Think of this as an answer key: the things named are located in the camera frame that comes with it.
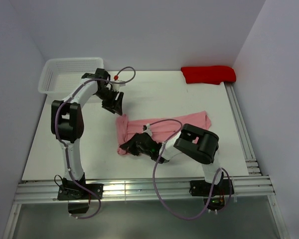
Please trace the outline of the pink t shirt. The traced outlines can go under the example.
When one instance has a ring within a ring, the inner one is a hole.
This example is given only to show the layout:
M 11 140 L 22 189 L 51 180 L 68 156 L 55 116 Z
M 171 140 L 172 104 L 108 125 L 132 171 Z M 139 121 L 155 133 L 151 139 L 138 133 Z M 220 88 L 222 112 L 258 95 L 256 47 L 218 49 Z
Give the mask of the pink t shirt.
M 211 127 L 211 120 L 206 111 L 193 113 L 185 116 L 174 117 L 172 121 L 163 121 L 161 119 L 138 119 L 129 120 L 126 114 L 116 118 L 116 135 L 118 145 L 126 143 L 135 133 L 142 133 L 143 126 L 153 123 L 150 127 L 152 139 L 156 142 L 163 142 L 180 128 L 181 124 L 192 124 L 196 127 L 208 130 Z

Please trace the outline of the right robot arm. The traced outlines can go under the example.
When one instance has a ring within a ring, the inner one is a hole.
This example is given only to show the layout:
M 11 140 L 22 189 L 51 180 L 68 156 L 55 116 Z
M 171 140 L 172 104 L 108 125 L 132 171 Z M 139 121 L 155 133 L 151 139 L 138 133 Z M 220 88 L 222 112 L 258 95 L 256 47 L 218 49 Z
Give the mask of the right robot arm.
M 175 156 L 184 154 L 202 165 L 209 193 L 217 194 L 223 188 L 222 173 L 217 172 L 220 164 L 215 155 L 219 137 L 215 133 L 186 123 L 167 141 L 157 142 L 153 139 L 151 126 L 144 125 L 142 133 L 135 133 L 119 148 L 134 156 L 147 155 L 159 164 L 168 163 Z

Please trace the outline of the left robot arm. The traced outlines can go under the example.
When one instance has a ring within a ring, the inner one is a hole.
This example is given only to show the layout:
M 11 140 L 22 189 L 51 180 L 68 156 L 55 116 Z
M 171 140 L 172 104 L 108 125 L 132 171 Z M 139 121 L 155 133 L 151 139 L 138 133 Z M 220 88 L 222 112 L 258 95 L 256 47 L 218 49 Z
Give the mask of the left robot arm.
M 51 132 L 63 150 L 65 175 L 62 184 L 76 199 L 85 197 L 85 172 L 80 158 L 80 138 L 84 132 L 82 108 L 92 96 L 102 101 L 102 108 L 122 115 L 123 92 L 121 83 L 111 82 L 110 74 L 98 68 L 95 73 L 85 73 L 80 85 L 62 100 L 51 104 Z

